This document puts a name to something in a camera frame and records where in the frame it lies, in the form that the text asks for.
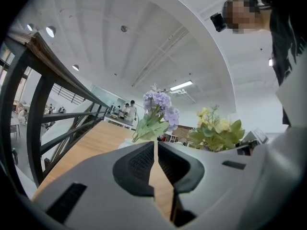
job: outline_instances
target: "black vent slot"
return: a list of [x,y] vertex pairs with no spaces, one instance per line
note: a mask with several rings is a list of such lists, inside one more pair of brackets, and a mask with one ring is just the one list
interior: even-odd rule
[[73,183],[46,213],[54,220],[63,223],[86,188],[87,186],[83,184]]
[[164,142],[158,143],[159,164],[173,185],[175,193],[188,193],[194,190],[203,178],[203,164]]
[[235,168],[235,169],[239,169],[239,170],[243,170],[246,166],[246,164],[244,163],[238,163],[238,162],[233,162],[233,161],[225,161],[222,163],[222,165],[225,165],[231,168]]
[[113,176],[117,184],[135,196],[154,197],[154,189],[148,185],[154,162],[154,142],[134,145],[136,150],[117,160]]

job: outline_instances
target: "ceiling light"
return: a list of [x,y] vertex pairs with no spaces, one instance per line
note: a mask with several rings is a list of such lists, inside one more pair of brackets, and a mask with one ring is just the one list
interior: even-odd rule
[[76,71],[79,71],[79,66],[78,65],[73,65],[72,68],[74,68]]
[[54,26],[47,26],[46,31],[47,31],[49,36],[54,37],[54,35],[56,33],[56,28]]
[[180,88],[189,86],[189,85],[191,85],[191,84],[193,84],[191,81],[185,82],[185,83],[183,83],[183,84],[180,84],[180,85],[177,85],[177,86],[171,88],[171,91],[174,91],[174,90],[177,90],[177,89],[180,89]]
[[33,29],[34,29],[33,24],[27,24],[27,27],[28,27],[29,31],[33,31]]

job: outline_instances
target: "table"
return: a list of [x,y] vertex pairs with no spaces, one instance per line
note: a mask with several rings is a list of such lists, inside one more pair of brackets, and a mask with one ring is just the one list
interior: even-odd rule
[[11,118],[11,126],[18,126],[18,133],[20,138],[19,120],[17,118]]
[[[95,155],[116,150],[125,138],[132,138],[133,131],[107,122],[98,123],[84,137],[80,139],[57,163],[47,175],[34,194],[36,196],[52,181],[67,172],[81,161]],[[168,181],[158,163],[157,141],[154,147],[154,164],[151,169],[149,185],[154,187],[154,201],[163,215],[169,219],[172,202],[173,187]]]
[[128,129],[131,129],[133,128],[133,120],[131,121],[128,121],[126,119],[122,119],[122,118],[112,118],[110,114],[107,114],[104,118],[105,121],[111,121],[111,122],[114,122],[114,123],[118,123],[120,125],[122,125],[122,127],[127,127]]

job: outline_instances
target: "metal railing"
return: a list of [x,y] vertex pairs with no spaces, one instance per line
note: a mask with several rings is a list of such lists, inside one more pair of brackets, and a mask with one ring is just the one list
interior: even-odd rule
[[[95,124],[104,118],[104,116],[98,118],[98,114],[105,114],[110,107],[100,101],[65,68],[46,45],[39,33],[24,31],[9,32],[4,43],[15,57],[8,67],[8,72],[0,93],[0,159],[15,189],[19,193],[26,195],[15,169],[10,133],[14,96],[26,68],[29,66],[41,74],[31,101],[26,134],[29,164],[36,186],[42,183],[49,171],[81,137],[77,139],[71,138],[80,130],[93,128]],[[60,86],[62,88],[61,90],[64,91],[65,89],[73,93],[72,102],[81,97],[81,102],[86,99],[92,101],[93,104],[98,104],[98,110],[96,112],[90,110],[83,113],[44,115],[48,96],[54,86]],[[89,115],[93,115],[94,119],[77,127],[78,120],[81,117]],[[41,145],[41,125],[43,123],[68,118],[74,118],[71,129],[61,136]],[[71,141],[64,147],[62,153],[49,163],[43,171],[41,165],[42,155],[67,138],[70,138]]]
[[85,101],[85,98],[82,98],[81,96],[59,86],[58,84],[53,84],[52,91],[57,93],[58,95],[64,97],[66,100],[69,100],[71,103],[74,103],[76,105],[81,104]]

